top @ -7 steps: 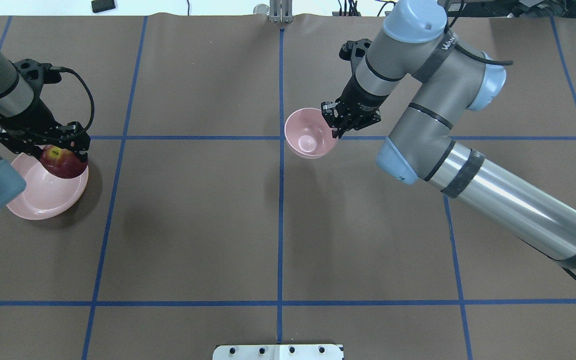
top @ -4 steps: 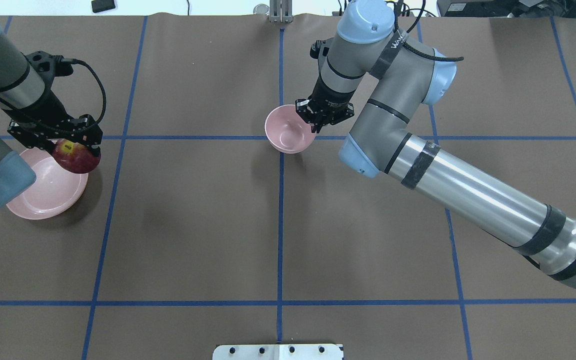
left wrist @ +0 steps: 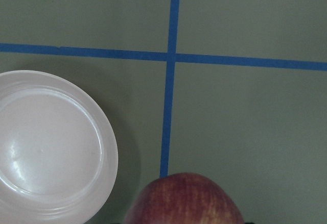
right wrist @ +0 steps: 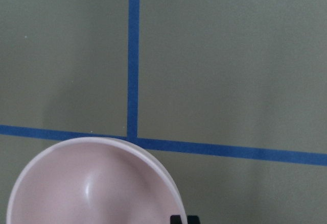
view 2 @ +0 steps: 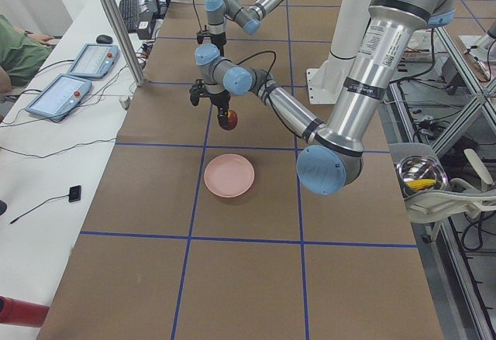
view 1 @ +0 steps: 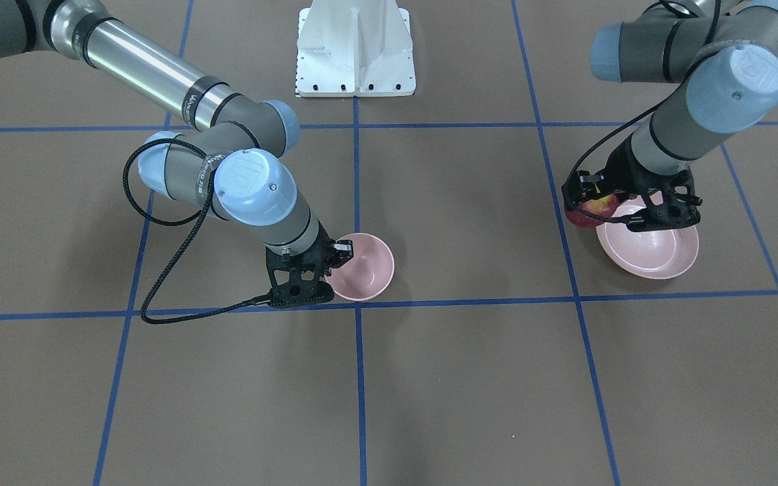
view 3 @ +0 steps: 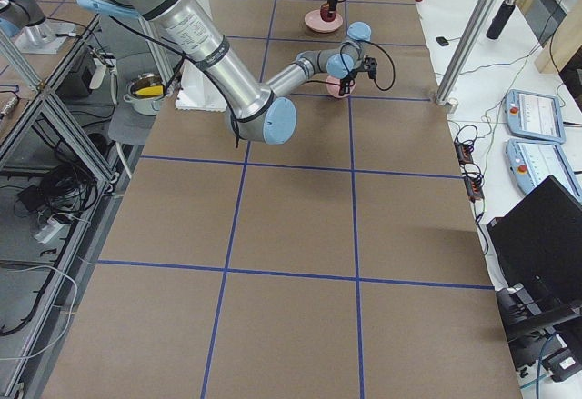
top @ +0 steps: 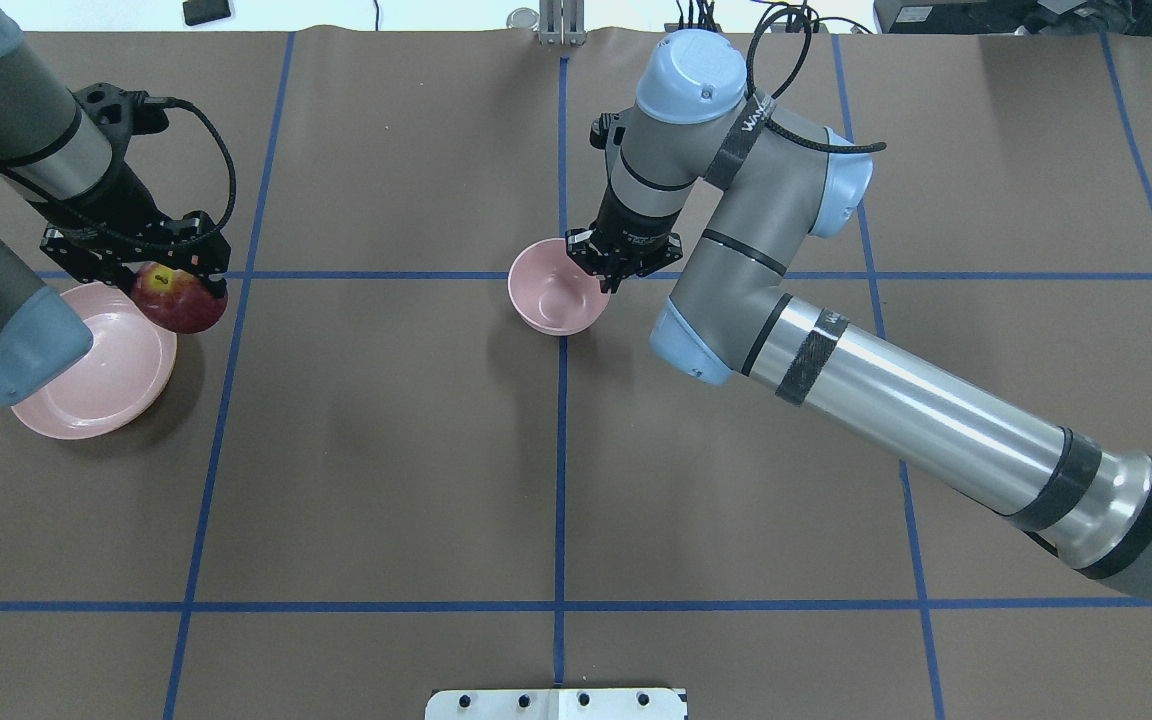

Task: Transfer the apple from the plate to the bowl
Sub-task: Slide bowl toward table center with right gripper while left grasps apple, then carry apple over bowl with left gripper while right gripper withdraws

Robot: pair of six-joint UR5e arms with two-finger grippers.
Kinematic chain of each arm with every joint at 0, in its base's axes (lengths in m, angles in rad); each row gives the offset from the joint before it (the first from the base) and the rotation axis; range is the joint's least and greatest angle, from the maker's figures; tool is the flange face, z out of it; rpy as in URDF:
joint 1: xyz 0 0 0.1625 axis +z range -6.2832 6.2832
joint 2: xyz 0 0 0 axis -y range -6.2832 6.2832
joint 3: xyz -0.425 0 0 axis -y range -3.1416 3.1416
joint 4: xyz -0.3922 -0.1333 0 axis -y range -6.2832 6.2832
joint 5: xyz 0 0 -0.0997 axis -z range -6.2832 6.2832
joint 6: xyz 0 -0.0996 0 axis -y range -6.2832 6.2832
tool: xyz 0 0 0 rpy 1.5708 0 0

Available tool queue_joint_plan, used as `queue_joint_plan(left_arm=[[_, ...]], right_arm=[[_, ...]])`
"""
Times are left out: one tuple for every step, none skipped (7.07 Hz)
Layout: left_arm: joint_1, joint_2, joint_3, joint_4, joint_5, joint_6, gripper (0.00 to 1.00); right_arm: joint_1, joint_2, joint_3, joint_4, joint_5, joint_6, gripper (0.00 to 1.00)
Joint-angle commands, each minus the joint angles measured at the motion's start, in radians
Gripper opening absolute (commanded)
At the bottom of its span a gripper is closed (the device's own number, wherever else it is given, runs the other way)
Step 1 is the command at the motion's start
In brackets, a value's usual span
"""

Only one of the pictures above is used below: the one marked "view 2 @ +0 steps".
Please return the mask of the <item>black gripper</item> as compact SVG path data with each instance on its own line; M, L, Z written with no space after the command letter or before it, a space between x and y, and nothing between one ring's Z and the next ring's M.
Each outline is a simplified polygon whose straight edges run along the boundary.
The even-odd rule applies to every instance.
M220 55L224 55L224 46L227 44L226 33L214 34L211 33L211 43L214 44L220 52Z
M217 108L217 120L221 128L228 127L228 112L229 112L230 93L223 91L211 96L211 103Z

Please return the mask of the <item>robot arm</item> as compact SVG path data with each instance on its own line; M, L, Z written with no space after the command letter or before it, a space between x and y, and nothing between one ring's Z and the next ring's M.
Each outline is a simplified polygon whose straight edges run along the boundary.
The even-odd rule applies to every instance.
M195 50L201 78L191 87L191 103L207 97L226 110L230 95L255 94L307 143L296 165L301 184L315 194L336 193L360 175L363 135L412 34L444 26L454 11L454 0L370 0L370 23L328 121L290 96L268 71L235 64L211 43Z
M249 8L245 8L240 0L205 0L207 25L197 32L197 43L203 44L204 38L209 38L223 56L228 19L245 33L253 35L260 28L261 21L283 1L257 0Z

